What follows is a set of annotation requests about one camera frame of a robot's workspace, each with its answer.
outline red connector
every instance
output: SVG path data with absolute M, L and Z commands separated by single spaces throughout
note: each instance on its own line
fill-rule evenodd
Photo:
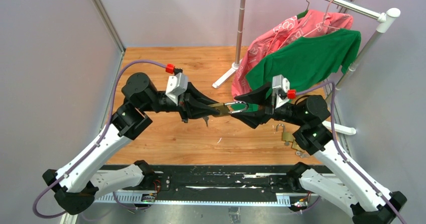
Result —
M 290 89 L 287 91 L 287 97 L 289 99 L 295 99 L 296 98 L 296 89 Z
M 174 73 L 174 65 L 173 64 L 167 64 L 166 72 L 173 74 Z

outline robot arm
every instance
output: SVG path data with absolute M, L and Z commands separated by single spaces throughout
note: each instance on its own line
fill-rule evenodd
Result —
M 331 115 L 322 96 L 311 95 L 292 104 L 289 101 L 295 98 L 295 91 L 290 90 L 289 85 L 289 81 L 283 76 L 275 76 L 272 83 L 266 83 L 253 92 L 237 96 L 236 100 L 255 103 L 260 107 L 256 112 L 237 113 L 232 116 L 252 128 L 270 119 L 300 126 L 293 134 L 298 145 L 335 173 L 344 186 L 327 180 L 301 162 L 287 173 L 289 176 L 287 184 L 296 191 L 305 189 L 324 197 L 351 216 L 354 223 L 390 223 L 395 214 L 383 200 L 382 195 L 398 211 L 406 202 L 405 196 L 398 191 L 390 192 L 345 151 L 337 149 L 332 133 L 322 124 Z M 357 171 L 374 183 L 379 192 L 375 191 Z
M 78 214 L 87 209 L 97 198 L 131 186 L 148 187 L 152 185 L 154 171 L 145 161 L 136 161 L 128 167 L 99 174 L 97 171 L 106 161 L 122 147 L 140 135 L 152 120 L 145 114 L 146 111 L 156 113 L 178 112 L 184 123 L 189 119 L 198 119 L 206 116 L 226 115 L 228 107 L 218 103 L 200 93 L 182 70 L 174 70 L 170 76 L 165 91 L 157 91 L 154 84 L 145 73 L 135 73 L 122 88 L 125 96 L 124 103 L 112 115 L 103 140 L 98 144 L 98 135 L 80 154 L 71 162 L 58 170 L 47 170 L 43 179 L 47 185 L 52 184 L 64 175 L 64 178 L 52 190 L 58 204 L 69 214 Z M 67 171 L 77 161 L 88 155 L 75 169 Z

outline wooden floor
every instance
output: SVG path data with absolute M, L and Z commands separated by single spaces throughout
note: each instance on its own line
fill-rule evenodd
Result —
M 231 82 L 219 89 L 211 84 L 225 73 L 234 61 L 234 47 L 152 47 L 128 48 L 123 65 L 133 60 L 150 59 L 182 68 L 189 81 L 208 97 L 232 101 Z M 123 103 L 121 88 L 135 72 L 145 72 L 158 90 L 165 90 L 169 74 L 151 64 L 130 67 L 122 76 L 115 98 L 115 109 Z M 149 164 L 255 164 L 276 165 L 319 164 L 313 157 L 301 159 L 281 141 L 279 122 L 270 120 L 251 129 L 232 117 L 210 117 L 208 128 L 204 120 L 181 122 L 178 113 L 147 113 L 153 123 L 135 141 L 118 151 L 109 164 L 130 164 L 146 160 Z M 294 132 L 297 126 L 286 124 Z

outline clothes rail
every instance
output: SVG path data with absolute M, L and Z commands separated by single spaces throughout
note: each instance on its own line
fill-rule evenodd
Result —
M 336 4 L 338 6 L 347 8 L 351 11 L 360 13 L 362 15 L 365 15 L 367 17 L 373 18 L 375 20 L 377 20 L 378 22 L 382 23 L 386 21 L 386 18 L 384 17 L 385 13 L 378 13 L 378 12 L 374 12 L 372 10 L 366 9 L 364 7 L 358 6 L 350 1 L 347 0 L 334 0 L 333 4 Z
M 241 0 L 240 2 L 240 15 L 238 20 L 237 44 L 236 44 L 236 54 L 235 54 L 236 60 L 234 63 L 232 63 L 231 68 L 213 84 L 214 88 L 219 88 L 240 67 L 241 60 L 239 60 L 239 58 L 241 53 L 241 37 L 243 34 L 245 1 L 246 0 Z M 377 40 L 380 38 L 380 36 L 383 35 L 383 33 L 385 33 L 389 29 L 389 27 L 392 25 L 395 19 L 399 17 L 399 15 L 401 14 L 401 11 L 398 8 L 391 8 L 386 13 L 378 13 L 378 12 L 369 10 L 367 8 L 358 6 L 348 0 L 334 0 L 333 3 L 343 8 L 349 9 L 353 12 L 375 19 L 376 21 L 379 22 L 379 25 L 377 26 L 374 34 L 370 37 L 368 42 L 361 49 L 355 61 L 349 66 L 346 74 L 343 75 L 343 77 L 336 84 L 336 91 L 339 91 L 342 88 L 343 83 L 355 72 L 357 67 L 364 61 L 364 56 L 370 50 L 371 46 L 373 46 L 377 42 Z M 330 96 L 331 96 L 330 94 L 327 96 L 326 98 L 327 102 L 330 102 L 331 100 Z

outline pink shirt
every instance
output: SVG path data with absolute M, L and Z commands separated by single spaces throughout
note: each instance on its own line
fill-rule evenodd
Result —
M 266 55 L 289 45 L 317 27 L 319 28 L 310 33 L 308 37 L 323 36 L 336 31 L 335 29 L 321 26 L 323 17 L 324 12 L 309 10 L 305 17 L 301 19 L 297 19 L 297 16 L 291 17 L 256 38 L 249 46 L 235 74 L 232 82 L 232 96 L 235 97 L 251 91 L 245 76 Z M 352 22 L 353 17 L 351 15 L 330 12 L 327 13 L 324 25 L 350 29 Z

